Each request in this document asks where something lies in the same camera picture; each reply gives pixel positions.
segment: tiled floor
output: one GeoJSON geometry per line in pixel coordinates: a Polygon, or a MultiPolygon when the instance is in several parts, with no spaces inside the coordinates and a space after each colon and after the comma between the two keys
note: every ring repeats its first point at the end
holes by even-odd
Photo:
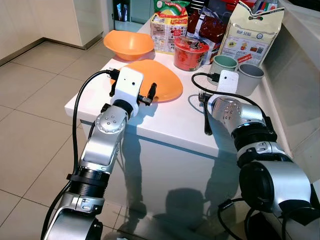
{"type": "MultiPolygon", "coordinates": [[[[89,50],[43,42],[0,67],[1,240],[40,239],[48,206],[73,167],[64,105],[112,57],[101,41],[89,50]]],[[[81,151],[79,126],[77,136],[81,151]]],[[[114,231],[120,210],[104,204],[102,236],[114,231]]]]}

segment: orange plate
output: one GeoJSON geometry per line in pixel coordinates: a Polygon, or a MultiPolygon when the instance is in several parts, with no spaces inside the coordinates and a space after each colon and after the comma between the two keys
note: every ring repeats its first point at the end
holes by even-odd
{"type": "Polygon", "coordinates": [[[183,92],[183,86],[177,75],[166,66],[154,60],[135,61],[126,67],[143,73],[140,95],[147,96],[152,83],[156,83],[154,102],[165,102],[178,98],[183,92]]]}
{"type": "Polygon", "coordinates": [[[120,58],[135,61],[154,49],[149,34],[112,30],[103,39],[103,44],[120,58]]]}

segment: cup lid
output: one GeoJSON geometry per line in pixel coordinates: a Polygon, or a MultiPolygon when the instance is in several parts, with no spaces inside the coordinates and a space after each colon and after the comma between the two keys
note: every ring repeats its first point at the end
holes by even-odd
{"type": "Polygon", "coordinates": [[[174,40],[174,45],[179,49],[189,53],[205,53],[209,50],[209,45],[204,41],[194,37],[179,36],[174,40]]]}

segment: white table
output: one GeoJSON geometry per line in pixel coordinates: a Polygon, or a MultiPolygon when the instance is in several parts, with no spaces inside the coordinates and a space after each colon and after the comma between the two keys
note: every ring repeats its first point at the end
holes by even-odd
{"type": "MultiPolygon", "coordinates": [[[[140,32],[149,33],[149,24],[140,32]]],[[[191,82],[195,72],[176,68],[174,56],[169,54],[156,52],[144,58],[153,55],[155,61],[180,78],[183,93],[173,101],[140,105],[138,115],[128,122],[121,146],[119,162],[123,161],[125,170],[122,164],[116,163],[106,198],[139,211],[145,205],[149,214],[195,225],[209,206],[215,210],[226,198],[239,194],[236,149],[228,132],[212,117],[209,119],[213,135],[205,135],[199,90],[191,82]]],[[[114,57],[103,69],[118,69],[127,64],[114,57]]],[[[209,68],[205,65],[196,72],[207,73],[209,68]]],[[[206,78],[199,77],[199,82],[216,88],[206,78]]],[[[110,103],[110,89],[110,79],[100,75],[83,92],[77,116],[87,135],[101,107],[110,103]]],[[[249,98],[271,117],[279,142],[289,153],[267,79],[263,79],[249,98]]],[[[76,96],[65,105],[69,116],[73,114],[75,99],[76,96]]]]}

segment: white bag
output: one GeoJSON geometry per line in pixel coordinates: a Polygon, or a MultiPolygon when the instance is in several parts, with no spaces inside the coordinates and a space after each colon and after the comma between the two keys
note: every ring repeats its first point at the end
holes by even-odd
{"type": "Polygon", "coordinates": [[[239,63],[260,66],[280,31],[284,10],[281,7],[252,14],[251,9],[239,1],[230,17],[218,54],[232,57],[239,63]]]}

